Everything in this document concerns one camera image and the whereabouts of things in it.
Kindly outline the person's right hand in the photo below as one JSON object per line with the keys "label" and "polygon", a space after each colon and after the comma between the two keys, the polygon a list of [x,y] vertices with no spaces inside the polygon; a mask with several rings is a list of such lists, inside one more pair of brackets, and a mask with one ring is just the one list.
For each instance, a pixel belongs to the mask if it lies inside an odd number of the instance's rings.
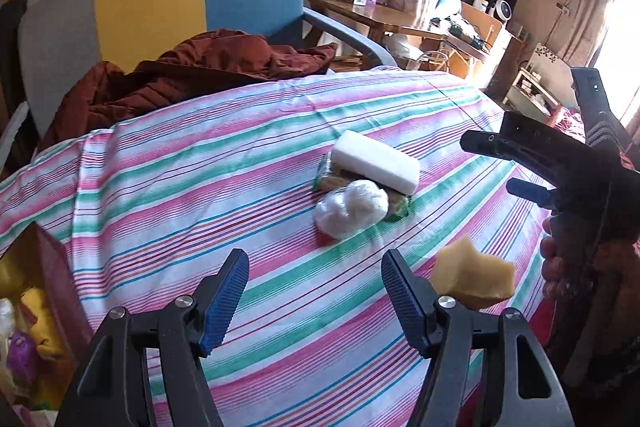
{"label": "person's right hand", "polygon": [[556,234],[552,231],[553,222],[554,216],[542,222],[544,237],[540,241],[540,254],[544,259],[541,267],[541,276],[544,279],[542,295],[550,301],[561,298],[565,294],[568,283],[566,262],[560,255],[559,243],[556,240]]}

